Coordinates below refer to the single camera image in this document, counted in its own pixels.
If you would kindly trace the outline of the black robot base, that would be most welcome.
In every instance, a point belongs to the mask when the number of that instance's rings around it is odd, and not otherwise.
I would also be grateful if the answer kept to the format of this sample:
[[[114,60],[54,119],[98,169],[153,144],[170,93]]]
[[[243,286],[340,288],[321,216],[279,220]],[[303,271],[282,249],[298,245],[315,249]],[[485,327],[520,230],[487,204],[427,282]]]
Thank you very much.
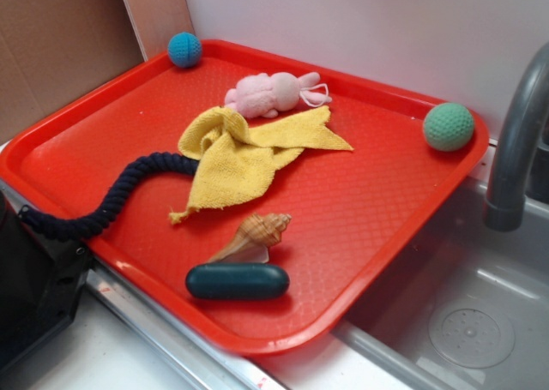
[[[74,321],[90,263],[86,246],[45,239],[1,195],[2,374]]]

